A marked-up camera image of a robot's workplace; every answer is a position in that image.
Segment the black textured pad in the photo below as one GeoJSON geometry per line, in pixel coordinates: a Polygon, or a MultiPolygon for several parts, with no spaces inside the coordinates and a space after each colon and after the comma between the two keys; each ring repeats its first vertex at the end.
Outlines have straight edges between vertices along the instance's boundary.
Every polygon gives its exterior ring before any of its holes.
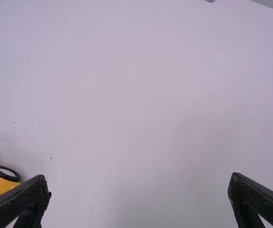
{"type": "Polygon", "coordinates": [[[37,175],[0,195],[0,228],[6,227],[18,216],[20,218],[15,228],[40,228],[40,221],[47,209],[50,197],[51,193],[48,191],[43,175],[37,175]],[[31,211],[31,215],[23,217],[22,214],[25,214],[26,211],[31,211]]]}
{"type": "Polygon", "coordinates": [[[240,173],[233,173],[228,196],[239,228],[264,228],[258,214],[273,226],[273,191],[240,173]]]}

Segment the black wheel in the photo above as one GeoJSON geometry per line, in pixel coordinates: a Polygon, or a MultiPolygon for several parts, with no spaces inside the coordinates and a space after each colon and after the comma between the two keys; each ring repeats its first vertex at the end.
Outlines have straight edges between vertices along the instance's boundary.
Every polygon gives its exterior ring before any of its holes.
{"type": "Polygon", "coordinates": [[[12,182],[19,182],[20,180],[20,175],[16,171],[0,165],[0,177],[12,181],[12,182]]]}

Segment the black tire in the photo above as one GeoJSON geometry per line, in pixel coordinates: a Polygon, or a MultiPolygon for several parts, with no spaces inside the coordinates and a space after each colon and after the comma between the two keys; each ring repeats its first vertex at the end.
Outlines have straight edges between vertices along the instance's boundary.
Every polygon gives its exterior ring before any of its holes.
{"type": "Polygon", "coordinates": [[[4,172],[2,172],[0,170],[0,177],[1,178],[5,179],[5,180],[8,180],[8,181],[12,181],[12,182],[19,182],[20,175],[15,170],[12,170],[12,169],[10,169],[8,167],[1,166],[1,165],[0,165],[0,169],[4,169],[4,170],[7,170],[7,171],[10,171],[11,173],[13,173],[15,175],[15,176],[10,176],[10,175],[8,175],[8,174],[6,174],[6,173],[4,173],[4,172]]]}

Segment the toy wheel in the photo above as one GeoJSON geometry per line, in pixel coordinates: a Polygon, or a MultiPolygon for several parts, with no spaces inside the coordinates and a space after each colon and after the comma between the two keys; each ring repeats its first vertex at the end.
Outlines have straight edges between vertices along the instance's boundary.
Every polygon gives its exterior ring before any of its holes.
{"type": "Polygon", "coordinates": [[[12,182],[18,182],[20,180],[20,175],[16,171],[0,165],[0,177],[12,181],[12,182]]]}

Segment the white surface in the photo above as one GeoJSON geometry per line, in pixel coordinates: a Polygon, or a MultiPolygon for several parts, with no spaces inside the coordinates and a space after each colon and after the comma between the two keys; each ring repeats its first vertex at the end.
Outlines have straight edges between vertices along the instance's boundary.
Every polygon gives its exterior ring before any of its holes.
{"type": "Polygon", "coordinates": [[[236,227],[231,173],[273,189],[273,9],[0,0],[0,165],[46,176],[43,227],[236,227]]]}

